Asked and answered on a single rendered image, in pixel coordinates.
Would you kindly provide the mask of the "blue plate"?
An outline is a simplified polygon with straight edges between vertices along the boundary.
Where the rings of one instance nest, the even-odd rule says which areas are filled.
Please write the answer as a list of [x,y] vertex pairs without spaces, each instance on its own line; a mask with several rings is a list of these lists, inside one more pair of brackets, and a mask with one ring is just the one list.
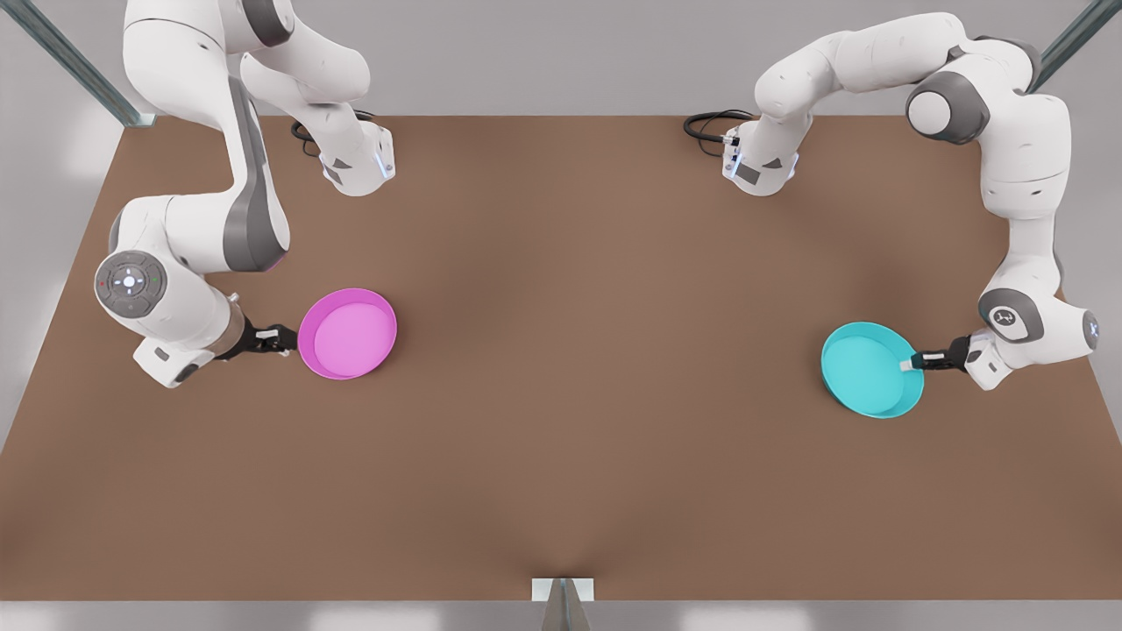
[[826,388],[845,408],[870,418],[898,418],[913,410],[923,393],[923,372],[900,369],[913,354],[894,330],[855,321],[827,337],[820,371]]

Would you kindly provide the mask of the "pink plate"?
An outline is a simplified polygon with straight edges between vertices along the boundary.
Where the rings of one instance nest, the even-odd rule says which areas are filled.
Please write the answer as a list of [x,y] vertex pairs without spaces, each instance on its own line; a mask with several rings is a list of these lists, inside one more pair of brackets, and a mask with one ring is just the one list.
[[344,289],[316,301],[298,328],[298,354],[327,379],[356,379],[380,366],[398,332],[388,300],[365,289]]

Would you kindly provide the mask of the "silver frame post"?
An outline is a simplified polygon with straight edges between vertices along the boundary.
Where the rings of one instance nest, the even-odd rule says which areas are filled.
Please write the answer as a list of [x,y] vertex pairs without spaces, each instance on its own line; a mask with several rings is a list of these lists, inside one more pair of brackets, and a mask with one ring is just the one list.
[[153,113],[141,113],[125,99],[100,71],[68,40],[64,33],[46,17],[33,0],[0,0],[0,9],[31,36],[39,46],[56,60],[76,82],[96,99],[125,128],[151,127],[156,121]]
[[1072,60],[1119,12],[1122,12],[1122,0],[1091,0],[1041,54],[1039,73],[1027,92],[1032,95],[1041,89],[1063,64]]
[[594,602],[594,578],[532,578],[530,598],[545,603],[541,631],[592,631],[583,605]]

